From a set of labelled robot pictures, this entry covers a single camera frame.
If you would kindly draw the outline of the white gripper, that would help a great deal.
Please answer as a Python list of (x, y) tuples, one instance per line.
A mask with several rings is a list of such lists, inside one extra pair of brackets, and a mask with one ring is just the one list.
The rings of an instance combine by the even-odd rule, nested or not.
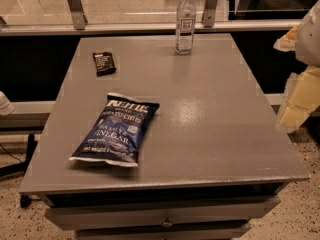
[(275, 128), (281, 133), (297, 130), (320, 106), (320, 0), (292, 27), (273, 48), (294, 51), (296, 59), (308, 66), (301, 74), (291, 73), (287, 79), (283, 101), (277, 113)]

